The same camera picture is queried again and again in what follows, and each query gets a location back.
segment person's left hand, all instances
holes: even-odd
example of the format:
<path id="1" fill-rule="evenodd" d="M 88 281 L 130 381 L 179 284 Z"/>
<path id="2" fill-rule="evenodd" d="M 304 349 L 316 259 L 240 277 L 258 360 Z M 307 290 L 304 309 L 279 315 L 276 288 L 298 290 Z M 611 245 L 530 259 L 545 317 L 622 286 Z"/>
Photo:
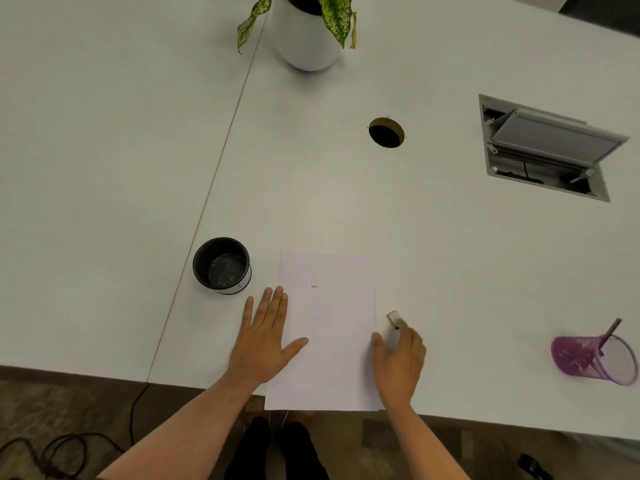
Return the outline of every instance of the person's left hand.
<path id="1" fill-rule="evenodd" d="M 253 297 L 247 298 L 240 333 L 229 359 L 227 373 L 253 389 L 276 377 L 309 341 L 306 338 L 297 339 L 282 348 L 289 297 L 278 286 L 269 303 L 271 293 L 271 288 L 264 290 L 253 323 Z"/>

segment person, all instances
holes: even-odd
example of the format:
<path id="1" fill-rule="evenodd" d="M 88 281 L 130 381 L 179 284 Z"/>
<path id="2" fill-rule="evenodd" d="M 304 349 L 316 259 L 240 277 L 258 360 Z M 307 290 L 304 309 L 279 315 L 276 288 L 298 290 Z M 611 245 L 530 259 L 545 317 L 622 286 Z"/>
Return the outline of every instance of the person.
<path id="1" fill-rule="evenodd" d="M 300 338 L 282 348 L 287 294 L 267 288 L 253 317 L 253 297 L 244 305 L 240 332 L 226 373 L 212 387 L 135 444 L 105 469 L 103 480 L 206 479 L 229 430 L 252 392 L 274 378 L 308 343 Z M 376 386 L 396 431 L 413 480 L 468 480 L 437 437 L 411 407 L 426 348 L 420 335 L 404 322 L 396 350 L 387 353 L 382 337 L 373 333 Z M 271 432 L 256 418 L 244 433 L 225 473 L 225 480 L 265 478 Z M 325 480 L 309 434 L 290 422 L 276 434 L 285 458 L 287 480 Z"/>

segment purple cup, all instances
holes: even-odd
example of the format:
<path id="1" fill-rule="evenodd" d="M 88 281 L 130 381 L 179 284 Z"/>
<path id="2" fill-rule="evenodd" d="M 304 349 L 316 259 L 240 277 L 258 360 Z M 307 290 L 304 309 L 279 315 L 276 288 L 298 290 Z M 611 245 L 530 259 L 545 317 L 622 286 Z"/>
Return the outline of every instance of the purple cup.
<path id="1" fill-rule="evenodd" d="M 556 337 L 551 357 L 558 369 L 569 376 L 606 379 L 631 386 L 638 377 L 638 362 L 628 343 L 612 335 L 600 347 L 603 337 Z"/>

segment sheet of paper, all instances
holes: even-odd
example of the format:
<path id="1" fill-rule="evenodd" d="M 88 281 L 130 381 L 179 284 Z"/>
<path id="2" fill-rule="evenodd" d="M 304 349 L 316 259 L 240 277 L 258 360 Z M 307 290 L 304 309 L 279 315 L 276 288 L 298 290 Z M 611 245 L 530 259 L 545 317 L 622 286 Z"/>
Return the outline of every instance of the sheet of paper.
<path id="1" fill-rule="evenodd" d="M 283 346 L 309 343 L 267 384 L 265 409 L 382 409 L 372 366 L 373 259 L 283 250 L 278 284 L 289 295 Z"/>

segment potted plant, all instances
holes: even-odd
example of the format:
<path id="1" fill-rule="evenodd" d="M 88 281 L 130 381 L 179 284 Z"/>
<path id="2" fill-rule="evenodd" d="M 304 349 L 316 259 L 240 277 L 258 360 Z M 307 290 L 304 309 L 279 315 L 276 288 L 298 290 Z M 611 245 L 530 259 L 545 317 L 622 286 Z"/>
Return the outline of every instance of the potted plant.
<path id="1" fill-rule="evenodd" d="M 258 16 L 267 13 L 271 0 L 258 0 L 251 15 L 238 26 L 238 50 L 249 39 Z M 353 32 L 356 43 L 356 14 L 351 0 L 276 0 L 273 37 L 278 51 L 289 64 L 305 71 L 322 70 L 333 64 Z"/>

